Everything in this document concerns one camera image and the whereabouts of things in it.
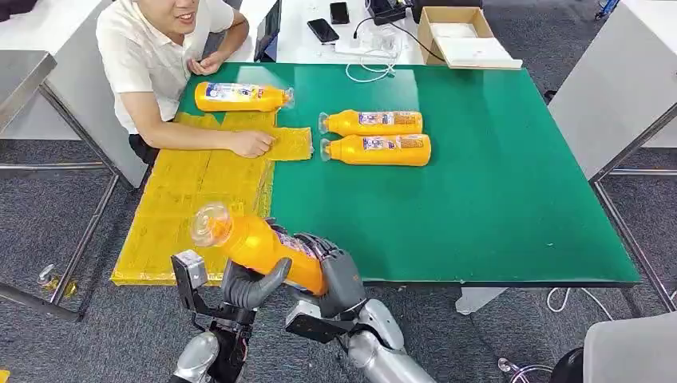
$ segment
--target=man's arm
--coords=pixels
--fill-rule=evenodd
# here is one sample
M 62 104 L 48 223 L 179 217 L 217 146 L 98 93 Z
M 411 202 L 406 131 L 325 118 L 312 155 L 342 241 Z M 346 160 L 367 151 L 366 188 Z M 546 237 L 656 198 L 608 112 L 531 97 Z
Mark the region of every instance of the man's arm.
M 263 132 L 225 132 L 164 122 L 152 92 L 121 93 L 122 103 L 146 143 L 160 149 L 227 149 L 247 158 L 263 155 L 273 137 Z
M 242 46 L 249 35 L 249 22 L 238 10 L 233 10 L 233 23 L 226 37 L 214 53 L 198 62 L 195 59 L 188 61 L 188 68 L 195 74 L 208 75 L 219 70 L 221 64 L 226 61 L 236 50 Z

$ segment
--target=black phone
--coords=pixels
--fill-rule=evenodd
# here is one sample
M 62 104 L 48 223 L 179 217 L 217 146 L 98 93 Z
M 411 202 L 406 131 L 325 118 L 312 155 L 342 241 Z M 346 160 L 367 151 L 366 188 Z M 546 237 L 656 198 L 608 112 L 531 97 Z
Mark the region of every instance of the black phone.
M 334 28 L 332 28 L 327 20 L 323 18 L 318 18 L 317 20 L 310 20 L 308 22 L 311 30 L 317 36 L 317 38 L 323 43 L 336 41 L 339 39 L 339 35 L 336 34 Z
M 331 12 L 332 24 L 348 24 L 350 18 L 348 17 L 348 5 L 345 2 L 332 2 L 329 5 Z

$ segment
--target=white cable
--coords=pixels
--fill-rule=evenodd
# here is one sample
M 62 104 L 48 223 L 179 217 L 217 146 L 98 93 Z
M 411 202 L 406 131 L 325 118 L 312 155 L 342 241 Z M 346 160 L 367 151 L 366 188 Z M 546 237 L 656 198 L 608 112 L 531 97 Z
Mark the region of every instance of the white cable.
M 564 308 L 567 306 L 567 301 L 568 301 L 568 299 L 569 299 L 569 294 L 571 293 L 571 287 L 569 287 L 569 288 L 567 289 L 567 292 L 564 294 L 564 301 L 562 301 L 562 306 L 561 306 L 559 309 L 556 309 L 556 308 L 552 307 L 552 303 L 550 303 L 550 299 L 552 298 L 552 295 L 555 293 L 555 291 L 557 291 L 557 290 L 559 290 L 559 289 L 560 289 L 559 287 L 555 287 L 554 289 L 550 290 L 550 292 L 548 293 L 548 298 L 545 300 L 545 303 L 548 305 L 548 308 L 549 308 L 550 311 L 552 311 L 553 313 L 560 313 L 560 312 L 562 312 L 562 310 L 564 310 Z M 589 295 L 590 298 L 592 298 L 592 300 L 595 301 L 595 303 L 597 303 L 597 306 L 599 306 L 599 307 L 602 309 L 602 311 L 607 315 L 607 318 L 609 318 L 610 321 L 613 321 L 613 320 L 614 320 L 614 318 L 613 318 L 612 315 L 609 313 L 609 311 L 607 310 L 607 308 L 604 307 L 604 305 L 602 304 L 602 302 L 600 302 L 600 300 L 597 299 L 597 297 L 596 297 L 595 295 L 592 295 L 592 293 L 591 293 L 590 291 L 588 291 L 588 289 L 581 288 L 581 290 L 582 290 L 585 294 Z
M 378 51 L 378 52 L 383 52 L 383 51 L 380 50 L 380 49 L 372 49 L 372 50 L 366 51 L 365 53 L 377 52 L 377 51 Z M 364 79 L 364 80 L 363 80 L 363 79 L 359 79 L 359 78 L 355 78 L 355 77 L 352 77 L 352 76 L 350 75 L 350 72 L 348 72 L 348 69 L 349 69 L 350 66 L 352 65 L 352 64 L 348 64 L 348 65 L 346 65 L 346 76 L 348 76 L 348 78 L 350 78 L 352 81 L 355 81 L 355 82 L 361 82 L 361 83 L 367 83 L 367 82 L 373 82 L 373 81 L 381 80 L 382 78 L 384 78 L 385 76 L 387 76 L 389 73 L 392 73 L 393 75 L 395 75 L 395 69 L 394 69 L 394 67 L 395 67 L 395 63 L 397 62 L 397 59 L 393 60 L 391 63 L 384 63 L 383 65 L 386 66 L 384 69 L 372 69 L 372 68 L 369 68 L 369 67 L 367 67 L 366 65 L 364 65 L 364 62 L 362 61 L 362 59 L 363 59 L 363 57 L 360 57 L 360 63 L 359 63 L 359 64 L 360 64 L 364 69 L 366 69 L 366 70 L 368 70 L 368 71 L 370 71 L 370 72 L 374 72 L 374 73 L 382 73 L 382 74 L 381 74 L 380 76 L 378 76 L 378 77 L 368 78 L 368 79 Z
M 384 49 L 379 49 L 379 48 L 376 48 L 376 49 L 370 49 L 370 50 L 367 50 L 367 51 L 364 53 L 364 54 L 368 54 L 368 53 L 372 53 L 372 52 L 383 52 L 383 53 L 385 53 L 385 54 L 388 54 L 388 55 L 390 56 L 391 62 L 387 62 L 387 63 L 380 64 L 380 65 L 385 65 L 385 66 L 386 66 L 386 67 L 383 68 L 383 69 L 373 69 L 373 68 L 369 68 L 368 66 L 366 66 L 366 65 L 364 64 L 364 56 L 360 56 L 360 61 L 359 61 L 360 66 L 362 66 L 364 69 L 366 69 L 366 70 L 368 70 L 368 71 L 370 71 L 370 72 L 372 72 L 372 73 L 381 73 L 380 76 L 374 77 L 374 78 L 368 78 L 368 79 L 359 79 L 359 78 L 352 77 L 352 76 L 350 75 L 349 70 L 350 70 L 350 66 L 353 65 L 353 64 L 348 64 L 348 65 L 346 65 L 346 76 L 348 76 L 348 78 L 350 78 L 352 81 L 359 82 L 359 83 L 367 83 L 367 82 L 378 81 L 378 80 L 381 80 L 382 78 L 384 78 L 385 76 L 387 76 L 387 75 L 389 75 L 389 74 L 392 74 L 392 75 L 394 76 L 394 75 L 395 75 L 395 69 L 394 69 L 395 64 L 397 64 L 397 62 L 398 62 L 398 60 L 399 60 L 399 58 L 400 58 L 400 55 L 402 54 L 402 39 L 401 39 L 401 38 L 399 38 L 399 43 L 400 43 L 399 49 L 398 49 L 397 53 L 396 53 L 396 54 L 393 54 L 393 55 L 391 55 L 389 51 L 386 51 L 386 50 L 384 50 Z

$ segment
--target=green table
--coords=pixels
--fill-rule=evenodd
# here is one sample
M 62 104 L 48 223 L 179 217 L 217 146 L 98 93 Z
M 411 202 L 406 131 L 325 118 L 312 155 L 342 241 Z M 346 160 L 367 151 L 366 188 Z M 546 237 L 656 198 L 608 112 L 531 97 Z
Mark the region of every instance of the green table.
M 344 65 L 226 64 L 210 81 L 295 89 L 278 126 L 320 112 L 420 110 L 433 151 L 423 168 L 277 163 L 272 214 L 289 231 L 347 249 L 364 279 L 467 286 L 639 282 L 628 253 L 526 70 L 404 65 L 369 84 Z M 188 83 L 179 110 L 202 114 Z

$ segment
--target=white shirt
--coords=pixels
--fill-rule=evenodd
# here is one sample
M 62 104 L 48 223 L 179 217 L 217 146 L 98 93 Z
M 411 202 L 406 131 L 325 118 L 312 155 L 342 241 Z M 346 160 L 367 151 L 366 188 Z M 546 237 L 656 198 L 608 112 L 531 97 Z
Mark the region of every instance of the white shirt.
M 233 23 L 233 9 L 223 0 L 200 0 L 195 30 L 177 45 L 148 22 L 133 0 L 117 0 L 97 20 L 97 40 L 106 77 L 115 95 L 115 114 L 129 134 L 137 127 L 120 93 L 154 92 L 162 120 L 174 118 L 190 70 L 189 58 L 202 58 L 209 32 Z

